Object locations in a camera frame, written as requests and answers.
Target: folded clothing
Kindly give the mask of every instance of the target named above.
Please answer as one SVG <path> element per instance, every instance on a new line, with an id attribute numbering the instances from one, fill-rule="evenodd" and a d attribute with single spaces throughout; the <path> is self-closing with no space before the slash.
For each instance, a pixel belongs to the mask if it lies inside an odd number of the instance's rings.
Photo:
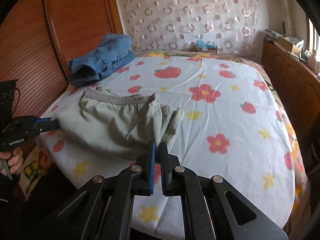
<path id="1" fill-rule="evenodd" d="M 124 34 L 107 34 L 89 54 L 71 60 L 68 68 L 73 86 L 89 85 L 109 77 L 135 59 L 130 51 L 132 40 Z"/>
<path id="2" fill-rule="evenodd" d="M 121 97 L 101 87 L 88 88 L 82 97 L 52 118 L 62 130 L 87 146 L 134 161 L 148 150 L 148 142 L 171 145 L 183 110 L 161 107 L 156 94 Z"/>

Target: elastic waistband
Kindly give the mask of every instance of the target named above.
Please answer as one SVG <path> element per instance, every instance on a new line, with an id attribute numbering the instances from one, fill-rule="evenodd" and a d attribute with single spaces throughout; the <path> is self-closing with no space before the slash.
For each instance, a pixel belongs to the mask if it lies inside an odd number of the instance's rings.
<path id="1" fill-rule="evenodd" d="M 88 88 L 83 92 L 83 96 L 105 103 L 111 103 L 114 105 L 132 105 L 140 103 L 149 103 L 156 99 L 156 94 L 153 94 L 151 96 L 142 96 L 140 94 L 136 94 L 128 97 L 121 97 L 112 92 L 109 93 L 110 95 L 107 95 L 93 88 Z"/>

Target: window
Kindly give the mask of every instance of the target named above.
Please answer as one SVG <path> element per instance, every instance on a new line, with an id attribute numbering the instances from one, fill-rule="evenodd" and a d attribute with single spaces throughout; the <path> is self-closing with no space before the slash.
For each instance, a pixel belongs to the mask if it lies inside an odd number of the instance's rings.
<path id="1" fill-rule="evenodd" d="M 307 17 L 307 50 L 319 50 L 319 34 L 316 31 L 316 28 L 314 28 L 312 22 Z"/>

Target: wall covering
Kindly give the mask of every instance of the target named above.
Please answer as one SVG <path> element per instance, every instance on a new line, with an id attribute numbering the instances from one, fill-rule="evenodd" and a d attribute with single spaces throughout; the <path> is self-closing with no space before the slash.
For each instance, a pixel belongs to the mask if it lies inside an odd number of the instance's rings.
<path id="1" fill-rule="evenodd" d="M 256 27 L 261 15 L 259 0 L 117 2 L 124 32 L 133 38 L 136 52 L 189 50 L 201 39 L 216 44 L 225 53 L 255 56 Z"/>

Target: human hand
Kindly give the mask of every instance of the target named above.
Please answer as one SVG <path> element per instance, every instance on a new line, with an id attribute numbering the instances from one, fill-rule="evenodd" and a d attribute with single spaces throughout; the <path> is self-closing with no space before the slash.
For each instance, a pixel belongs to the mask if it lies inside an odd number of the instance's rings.
<path id="1" fill-rule="evenodd" d="M 8 166 L 10 168 L 11 174 L 18 174 L 18 173 L 20 173 L 20 170 L 23 165 L 22 155 L 23 155 L 23 152 L 22 152 L 21 148 L 17 147 L 12 151 L 12 153 L 11 152 L 0 152 L 0 159 L 5 159 L 8 161 Z M 0 173 L 4 176 L 7 175 L 1 161 L 0 161 Z"/>

